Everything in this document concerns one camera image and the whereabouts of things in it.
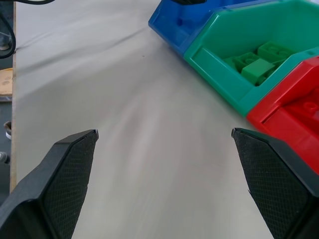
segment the lego brick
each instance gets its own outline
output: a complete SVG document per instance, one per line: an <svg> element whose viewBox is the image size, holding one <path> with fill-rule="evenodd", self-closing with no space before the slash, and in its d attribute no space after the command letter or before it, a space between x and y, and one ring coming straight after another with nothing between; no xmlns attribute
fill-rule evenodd
<svg viewBox="0 0 319 239"><path fill-rule="evenodd" d="M224 59L224 61L232 68L236 69L236 65L234 62L234 57L228 57L226 59Z"/></svg>
<svg viewBox="0 0 319 239"><path fill-rule="evenodd" d="M244 67L258 60L259 56L255 55L252 52L247 52L241 56L234 57L233 61L236 65L237 71L241 72Z"/></svg>
<svg viewBox="0 0 319 239"><path fill-rule="evenodd" d="M264 58L265 60L269 62L278 62L282 60L286 60L288 57L290 57L292 54L294 54L292 50L280 46L278 44L275 44L273 42L267 42L261 47L258 48L257 54Z"/></svg>
<svg viewBox="0 0 319 239"><path fill-rule="evenodd" d="M261 85L275 65L265 61L264 59L258 59L248 66L244 67L241 75L245 77L251 84L259 86Z"/></svg>
<svg viewBox="0 0 319 239"><path fill-rule="evenodd" d="M314 31L318 25L319 5L307 0L277 0L222 10L209 19L184 59L246 116L300 62L319 55L319 31ZM269 71L259 86L252 85L222 60L257 53L269 42L296 53L271 62L277 68Z"/></svg>
<svg viewBox="0 0 319 239"><path fill-rule="evenodd" d="M248 114L261 132L285 141L319 174L319 57L303 61Z"/></svg>
<svg viewBox="0 0 319 239"><path fill-rule="evenodd" d="M184 55L215 12L269 1L272 0L207 0L201 4L179 4L161 0L149 20L149 26L178 54Z"/></svg>

